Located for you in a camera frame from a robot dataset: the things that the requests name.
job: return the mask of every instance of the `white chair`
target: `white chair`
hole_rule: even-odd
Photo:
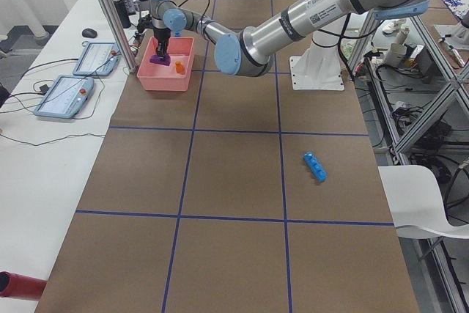
[[[397,235],[415,239],[438,237],[420,259],[444,237],[469,239],[469,224],[454,227],[446,219],[440,188],[428,168],[405,165],[378,169]]]

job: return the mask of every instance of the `checkerboard pattern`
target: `checkerboard pattern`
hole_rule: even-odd
[[[210,11],[241,29],[295,1]],[[354,86],[292,89],[308,46],[229,77],[197,37],[187,92],[130,75],[37,312],[418,312]]]

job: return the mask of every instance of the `robotic arm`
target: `robotic arm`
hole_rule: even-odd
[[[249,26],[237,34],[208,16],[178,8],[169,0],[150,2],[156,29],[166,29],[167,33],[182,29],[197,32],[216,44],[215,62],[222,73],[255,77],[270,69],[276,51],[346,14],[373,9],[378,20],[406,18],[425,12],[429,0],[298,0],[258,27]],[[164,44],[158,50],[160,58],[167,55]]]

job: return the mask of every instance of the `blue joint cap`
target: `blue joint cap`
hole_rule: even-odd
[[[373,10],[374,18],[377,20],[394,20],[396,18],[409,18],[423,14],[428,9],[430,0],[422,1],[407,5],[405,7],[397,7],[395,9]]]
[[[234,34],[224,34],[215,46],[215,63],[222,73],[236,75],[241,67],[241,45]]]
[[[311,171],[313,172],[314,176],[317,178],[317,180],[320,183],[328,178],[328,174],[322,168],[322,165],[320,164],[320,162],[317,161],[313,152],[306,152],[303,158],[305,162],[308,164]]]
[[[165,11],[163,22],[173,32],[182,31],[188,23],[184,12],[179,9],[169,9]]]

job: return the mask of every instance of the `computer mouse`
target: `computer mouse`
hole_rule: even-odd
[[[96,38],[97,32],[94,29],[84,29],[81,31],[81,35],[85,38]]]

